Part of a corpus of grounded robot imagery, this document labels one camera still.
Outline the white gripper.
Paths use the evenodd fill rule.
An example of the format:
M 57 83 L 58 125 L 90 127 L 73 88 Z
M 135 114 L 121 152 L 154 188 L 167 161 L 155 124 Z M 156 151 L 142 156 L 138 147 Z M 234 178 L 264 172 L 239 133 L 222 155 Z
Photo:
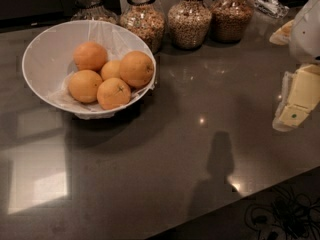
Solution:
M 298 128 L 320 102 L 320 0 L 308 0 L 293 20 L 269 38 L 275 45 L 289 43 L 290 54 L 303 64 L 282 79 L 281 101 L 272 126 L 280 132 Z

